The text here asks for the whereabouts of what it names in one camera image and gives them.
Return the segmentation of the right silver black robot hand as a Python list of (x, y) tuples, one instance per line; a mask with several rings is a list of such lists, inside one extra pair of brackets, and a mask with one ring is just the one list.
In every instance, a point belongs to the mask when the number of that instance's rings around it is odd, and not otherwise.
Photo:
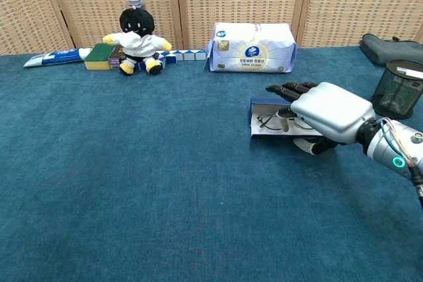
[(290, 102), (278, 110), (279, 117), (298, 118), (320, 133), (314, 139), (296, 137), (293, 142), (302, 151), (319, 155), (337, 145), (367, 140), (376, 125), (370, 101), (332, 83), (288, 82), (270, 85), (266, 91)]

